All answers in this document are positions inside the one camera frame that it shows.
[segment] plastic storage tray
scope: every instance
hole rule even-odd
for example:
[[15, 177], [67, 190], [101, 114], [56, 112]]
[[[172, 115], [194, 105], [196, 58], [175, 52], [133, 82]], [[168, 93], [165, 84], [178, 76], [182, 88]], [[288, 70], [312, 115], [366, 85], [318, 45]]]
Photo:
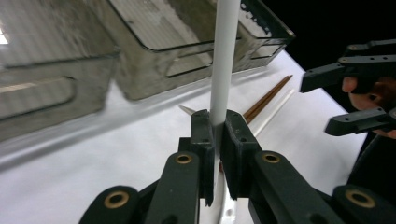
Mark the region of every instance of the plastic storage tray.
[[0, 1], [0, 141], [104, 106], [119, 51], [78, 0]]
[[[116, 76], [129, 100], [209, 77], [213, 0], [84, 0], [121, 47]], [[294, 33], [258, 0], [242, 0], [233, 72], [265, 66]]]

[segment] white table surface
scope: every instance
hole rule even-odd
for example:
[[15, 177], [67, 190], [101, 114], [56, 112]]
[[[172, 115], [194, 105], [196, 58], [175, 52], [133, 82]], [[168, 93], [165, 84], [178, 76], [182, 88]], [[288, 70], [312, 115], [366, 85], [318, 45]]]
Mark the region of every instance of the white table surface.
[[[257, 136], [264, 150], [286, 156], [312, 187], [328, 194], [347, 181], [366, 133], [323, 132], [344, 114], [323, 90], [299, 93], [304, 70], [281, 52], [268, 66], [234, 74], [228, 107], [243, 114], [286, 75], [291, 81], [250, 123], [257, 130], [285, 92], [295, 93]], [[157, 180], [190, 117], [178, 108], [209, 109], [210, 78], [139, 102], [110, 84], [96, 114], [0, 143], [0, 223], [78, 223], [93, 199], [117, 185], [141, 190]], [[238, 200], [236, 223], [252, 223], [248, 200]], [[216, 223], [218, 207], [201, 207], [201, 223]]]

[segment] chopstick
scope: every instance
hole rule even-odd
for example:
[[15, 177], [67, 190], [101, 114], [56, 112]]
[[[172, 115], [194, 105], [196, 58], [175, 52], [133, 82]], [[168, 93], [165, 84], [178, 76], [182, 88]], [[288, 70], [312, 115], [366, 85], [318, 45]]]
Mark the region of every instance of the chopstick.
[[254, 106], [252, 106], [245, 114], [244, 118], [249, 124], [256, 116], [265, 108], [266, 105], [276, 96], [276, 94], [288, 83], [292, 75], [282, 78], [270, 91], [268, 91]]

